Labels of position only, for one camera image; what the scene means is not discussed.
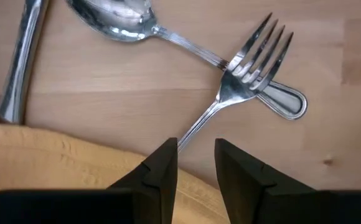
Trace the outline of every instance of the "metal cutlery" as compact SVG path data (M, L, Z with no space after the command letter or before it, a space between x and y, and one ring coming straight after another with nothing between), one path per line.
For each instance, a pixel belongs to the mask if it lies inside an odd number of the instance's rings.
M23 124L27 91L49 0L26 0L19 34L0 104L0 122Z
M221 70L228 62L214 53L160 26L149 0L66 0L91 28L122 42L135 42L156 36L186 48ZM299 91L271 82L258 98L286 119L298 119L307 110L307 99Z
M225 107L243 103L256 97L270 84L283 62L293 33L288 34L279 44L284 26L271 38L277 21L272 22L269 28L264 29L267 23L268 21L265 20L260 24L243 48L228 64L223 73L215 101L179 140L178 152L185 148L191 138L215 113ZM252 52L250 49L254 44L257 44L258 48ZM247 60L244 66L240 66L247 54L251 54L252 57Z

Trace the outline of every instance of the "fork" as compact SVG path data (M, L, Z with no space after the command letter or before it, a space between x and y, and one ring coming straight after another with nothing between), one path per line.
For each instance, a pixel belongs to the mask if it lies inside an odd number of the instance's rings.
M276 32L276 35L271 38L278 20L272 22L270 27L265 29L269 17L270 15L258 26L257 30L254 31L253 35L247 40L243 48L229 62L223 73L215 101L179 140L178 153L185 148L191 138L214 116L214 114L228 106L253 99L261 94L272 81L284 60L293 38L293 33L288 34L284 40L282 40L282 44L278 46L285 26L282 26L282 28ZM241 66L240 64L243 59L246 58L248 53L250 53L254 44L258 44L258 49L256 52L252 52L252 58L244 66ZM267 52L263 54L263 57L260 57L261 53L265 50L267 50ZM267 66L268 62L273 58L275 58L274 61L270 66Z

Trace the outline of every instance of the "silver spoon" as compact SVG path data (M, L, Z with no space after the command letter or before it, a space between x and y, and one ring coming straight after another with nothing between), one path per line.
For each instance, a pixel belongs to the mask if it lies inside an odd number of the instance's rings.
M228 66L226 60L160 26L149 0L66 1L92 29L113 40L136 42L156 36L186 48L223 71ZM276 82L271 82L258 94L258 98L280 116L290 120L302 117L307 110L307 99L301 92Z

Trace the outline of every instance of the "fork tine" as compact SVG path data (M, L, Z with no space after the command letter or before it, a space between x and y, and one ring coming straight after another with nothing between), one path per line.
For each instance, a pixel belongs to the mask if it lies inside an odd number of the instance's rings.
M277 19L277 20L272 22L272 24L270 25L269 31L265 34L265 37L261 41L261 44L258 47L258 50L254 54L253 58L249 62L247 62L247 64L243 67L243 69L240 70L240 72L237 72L236 74L234 74L235 76L242 78L247 74L248 71L250 71L250 68L254 65L254 63L256 62L258 57L261 55L263 49L265 48L265 46L269 42L269 39L272 36L272 33L274 31L274 28L276 28L276 25L277 25L278 21L279 20Z
M263 20L263 22L258 26L258 28L254 31L253 35L247 40L243 48L237 52L236 56L233 57L233 59L229 62L229 65L227 67L227 70L234 71L234 69L237 68L237 66L240 64L240 62L245 58L248 51L251 49L255 41L258 39L258 37L261 35L263 29L269 22L270 17L272 16L272 12L269 13Z
M261 75L262 69L265 68L266 64L269 62L271 56L273 55L276 46L279 44L281 35L284 32L284 28L286 28L286 26L282 26L282 28L280 28L276 38L274 39L273 43L270 46L269 51L266 53L264 59L255 69L255 71L252 74L245 75L244 78L242 78L243 83L252 84L259 77L259 75Z
M273 62L270 70L266 73L266 75L262 78L262 80L259 83L255 84L254 86L252 86L250 90L263 91L269 85L270 81L274 78L274 76L278 72L279 67L284 60L284 56L286 56L288 47L290 46L291 40L293 39L293 35L294 35L293 32L288 35L288 37L286 38L286 43L281 49L276 61Z

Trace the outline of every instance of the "yellow cloth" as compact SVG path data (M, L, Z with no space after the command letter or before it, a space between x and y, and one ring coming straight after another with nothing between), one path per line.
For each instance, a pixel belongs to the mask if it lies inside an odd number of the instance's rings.
M1 189L104 189L144 159L64 134L0 124ZM219 190L180 170L173 223L229 223Z

